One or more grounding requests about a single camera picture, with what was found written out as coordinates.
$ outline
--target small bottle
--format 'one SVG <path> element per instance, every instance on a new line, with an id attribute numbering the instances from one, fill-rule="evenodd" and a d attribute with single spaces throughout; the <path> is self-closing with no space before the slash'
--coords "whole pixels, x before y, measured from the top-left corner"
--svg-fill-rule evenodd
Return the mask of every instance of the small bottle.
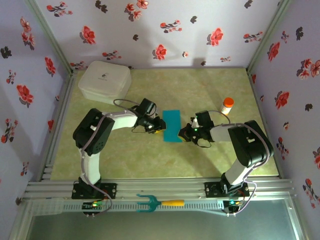
<path id="1" fill-rule="evenodd" d="M 235 101 L 231 97 L 226 97 L 223 101 L 220 112 L 224 115 L 228 115 L 234 104 Z"/>

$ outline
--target blue towel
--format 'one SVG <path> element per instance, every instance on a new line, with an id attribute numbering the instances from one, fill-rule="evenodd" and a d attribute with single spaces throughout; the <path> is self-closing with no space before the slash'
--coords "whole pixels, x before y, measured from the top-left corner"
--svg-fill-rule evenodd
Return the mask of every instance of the blue towel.
<path id="1" fill-rule="evenodd" d="M 178 137 L 181 130 L 180 110 L 165 110 L 162 118 L 166 124 L 163 140 L 169 143 L 182 143 L 183 141 Z"/>

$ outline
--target metal frame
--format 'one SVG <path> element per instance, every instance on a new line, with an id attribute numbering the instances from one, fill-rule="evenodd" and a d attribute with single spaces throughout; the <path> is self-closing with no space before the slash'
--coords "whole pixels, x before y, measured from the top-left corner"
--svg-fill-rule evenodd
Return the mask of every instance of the metal frame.
<path id="1" fill-rule="evenodd" d="M 296 203 L 292 199 L 296 196 L 292 181 L 279 179 L 278 177 L 249 177 L 248 179 L 257 184 L 257 190 L 252 201 L 284 200 L 296 239 L 308 240 L 307 231 L 303 227 Z M 135 211 L 137 208 L 136 202 L 141 201 L 141 198 L 137 197 L 136 194 L 141 193 L 143 195 L 155 195 L 160 201 L 184 199 L 191 206 L 190 209 L 185 211 L 203 211 L 223 215 L 223 213 L 213 210 L 221 209 L 221 201 L 230 198 L 206 198 L 205 194 L 204 183 L 219 180 L 220 178 L 151 178 L 113 179 L 103 180 L 103 182 L 118 184 L 116 198 L 113 200 L 116 205 L 113 212 Z M 70 198 L 73 184 L 72 181 L 29 182 L 24 195 L 25 200 L 19 206 L 19 215 L 12 229 L 10 240 L 26 239 L 34 216 L 54 215 L 63 212 L 84 212 L 81 205 L 86 201 Z M 250 192 L 252 192 L 253 187 L 249 184 Z M 177 211 L 174 207 L 162 210 Z"/>
<path id="2" fill-rule="evenodd" d="M 57 143 L 61 135 L 63 121 L 66 116 L 65 113 L 68 109 L 68 104 L 76 76 L 71 75 L 71 69 L 68 61 L 66 60 L 35 0 L 25 0 L 25 2 L 39 21 L 43 32 L 47 35 L 48 40 L 53 47 L 53 50 L 60 58 L 70 76 L 65 82 L 62 90 L 61 101 L 58 107 L 57 116 L 55 118 L 56 127 L 51 135 L 49 145 L 46 149 L 45 159 L 40 166 L 40 171 L 37 178 L 39 182 L 29 182 L 23 197 L 24 201 L 19 206 L 18 216 L 16 217 L 13 229 L 11 231 L 10 240 L 24 240 L 27 238 L 28 230 L 33 222 L 33 216 L 70 212 L 70 206 L 78 206 L 83 202 L 83 200 L 75 201 L 71 199 L 73 190 L 72 181 L 50 180 L 54 158 L 58 147 Z M 251 70 L 254 68 L 255 63 L 261 56 L 262 49 L 266 47 L 268 39 L 283 18 L 284 13 L 288 9 L 288 6 L 291 2 L 292 0 L 283 0 L 281 2 L 273 21 L 270 23 L 261 44 L 256 50 L 256 53 L 252 57 L 248 66 L 247 72 L 249 78 L 251 77 Z M 263 124 L 266 132 L 268 132 L 267 125 L 264 122 Z M 280 168 L 278 168 L 278 171 L 280 176 L 283 176 Z M 306 234 L 307 231 L 304 221 L 298 212 L 295 200 L 292 199 L 295 197 L 295 189 L 292 185 L 292 181 L 289 179 L 279 179 L 275 176 L 249 177 L 248 179 L 257 184 L 257 191 L 253 196 L 252 201 L 284 200 L 296 238 L 308 240 L 309 238 Z M 136 194 L 142 193 L 144 195 L 155 195 L 160 201 L 168 199 L 184 199 L 191 204 L 204 204 L 199 205 L 200 207 L 195 205 L 196 208 L 194 210 L 207 211 L 206 209 L 202 209 L 201 206 L 206 206 L 206 203 L 220 203 L 222 200 L 229 200 L 228 197 L 206 198 L 204 183 L 217 182 L 219 180 L 220 178 L 152 178 L 109 179 L 103 180 L 103 182 L 118 184 L 116 198 L 113 201 L 118 205 L 135 204 L 136 202 L 141 201 L 141 198 L 137 197 Z M 250 184 L 250 192 L 252 192 L 252 189 L 253 186 Z M 79 207 L 73 208 L 72 211 L 83 212 L 83 210 Z"/>

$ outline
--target yellow object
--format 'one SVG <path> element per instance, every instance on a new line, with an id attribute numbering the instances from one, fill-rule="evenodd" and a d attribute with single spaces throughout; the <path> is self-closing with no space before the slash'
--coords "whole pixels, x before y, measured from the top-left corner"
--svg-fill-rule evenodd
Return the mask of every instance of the yellow object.
<path id="1" fill-rule="evenodd" d="M 185 205 L 185 200 L 169 200 L 162 201 L 162 206 L 174 206 L 174 207 L 183 207 Z"/>

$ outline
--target floral wallpaper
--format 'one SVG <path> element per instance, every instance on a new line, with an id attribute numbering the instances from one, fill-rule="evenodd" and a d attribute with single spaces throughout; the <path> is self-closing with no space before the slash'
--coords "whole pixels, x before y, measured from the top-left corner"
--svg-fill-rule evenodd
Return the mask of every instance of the floral wallpaper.
<path id="1" fill-rule="evenodd" d="M 74 70 L 247 67 L 279 0 L 34 0 Z M 277 45 L 270 53 L 276 55 Z"/>
<path id="2" fill-rule="evenodd" d="M 68 73 L 23 1 L 5 1 L 0 22 L 0 239 L 7 240 L 39 172 Z"/>
<path id="3" fill-rule="evenodd" d="M 293 180 L 310 239 L 320 239 L 319 12 L 318 0 L 294 1 L 251 71 L 275 155 L 284 177 Z"/>

